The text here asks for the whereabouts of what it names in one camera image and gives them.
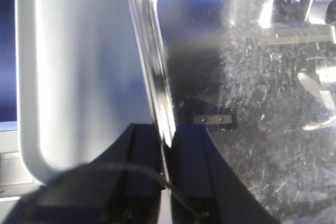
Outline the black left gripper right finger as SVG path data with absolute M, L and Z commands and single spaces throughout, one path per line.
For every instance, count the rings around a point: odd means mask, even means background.
M 208 213 L 202 223 L 278 223 L 225 162 L 202 124 L 177 127 L 169 172 L 193 209 Z

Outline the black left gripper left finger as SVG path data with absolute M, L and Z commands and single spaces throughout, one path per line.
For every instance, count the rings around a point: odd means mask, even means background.
M 131 124 L 91 163 L 28 194 L 5 223 L 157 223 L 160 145 L 151 124 Z

